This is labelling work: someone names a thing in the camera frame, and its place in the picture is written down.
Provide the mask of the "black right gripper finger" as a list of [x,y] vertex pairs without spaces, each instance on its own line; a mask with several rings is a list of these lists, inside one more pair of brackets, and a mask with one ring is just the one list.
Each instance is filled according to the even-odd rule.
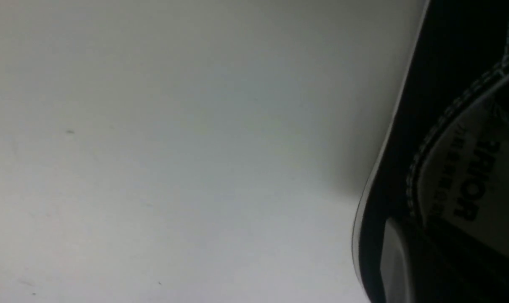
[[385,222],[381,280],[387,303],[451,303],[450,266],[413,223]]

